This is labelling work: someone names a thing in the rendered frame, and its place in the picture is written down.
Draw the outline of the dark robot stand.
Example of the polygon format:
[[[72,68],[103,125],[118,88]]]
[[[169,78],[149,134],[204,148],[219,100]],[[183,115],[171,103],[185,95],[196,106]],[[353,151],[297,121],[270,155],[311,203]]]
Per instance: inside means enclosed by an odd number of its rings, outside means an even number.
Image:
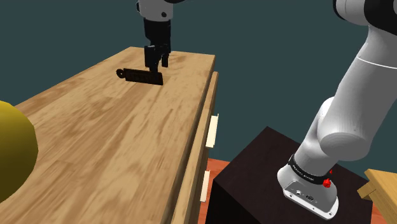
[[[331,220],[283,195],[277,172],[298,146],[266,127],[214,178],[205,224],[371,224],[372,201],[357,192],[367,181],[338,164],[332,182],[339,207]]]

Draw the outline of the wooden chest of drawers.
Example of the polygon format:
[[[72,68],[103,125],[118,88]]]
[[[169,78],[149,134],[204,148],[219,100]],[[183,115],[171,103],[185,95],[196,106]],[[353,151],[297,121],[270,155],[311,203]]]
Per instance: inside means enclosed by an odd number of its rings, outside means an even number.
[[[0,224],[197,224],[218,74],[214,55],[172,52],[163,85],[130,47],[21,102],[38,160],[0,203]]]

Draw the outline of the black flat remote control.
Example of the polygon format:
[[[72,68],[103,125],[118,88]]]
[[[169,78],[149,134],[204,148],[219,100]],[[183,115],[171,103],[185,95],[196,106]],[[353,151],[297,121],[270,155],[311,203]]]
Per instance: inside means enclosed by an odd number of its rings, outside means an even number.
[[[146,83],[152,85],[164,84],[162,74],[159,72],[124,68],[124,69],[117,69],[116,75],[121,79],[125,79],[126,81]]]

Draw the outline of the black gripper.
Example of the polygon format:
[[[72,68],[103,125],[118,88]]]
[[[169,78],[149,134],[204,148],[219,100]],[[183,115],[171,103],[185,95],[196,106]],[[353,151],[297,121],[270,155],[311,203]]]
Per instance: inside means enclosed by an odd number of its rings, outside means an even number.
[[[171,45],[171,21],[157,22],[146,18],[144,21],[144,35],[150,46],[144,47],[144,63],[150,72],[158,72],[158,63],[161,59],[162,67],[169,66],[169,52],[162,52],[158,46]]]

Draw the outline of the yellow round object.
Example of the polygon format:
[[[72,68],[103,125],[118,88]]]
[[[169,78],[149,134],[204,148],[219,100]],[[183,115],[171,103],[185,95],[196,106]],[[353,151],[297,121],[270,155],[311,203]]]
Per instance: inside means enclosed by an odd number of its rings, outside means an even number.
[[[37,157],[33,124],[16,107],[0,101],[0,203],[25,183]]]

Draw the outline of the light wooden furniture piece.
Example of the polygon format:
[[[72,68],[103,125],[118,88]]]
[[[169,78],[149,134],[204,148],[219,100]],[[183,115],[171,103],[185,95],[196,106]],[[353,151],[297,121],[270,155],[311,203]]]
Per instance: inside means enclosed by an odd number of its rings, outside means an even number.
[[[397,173],[367,169],[368,182],[357,190],[362,199],[372,201],[387,224],[397,224]]]

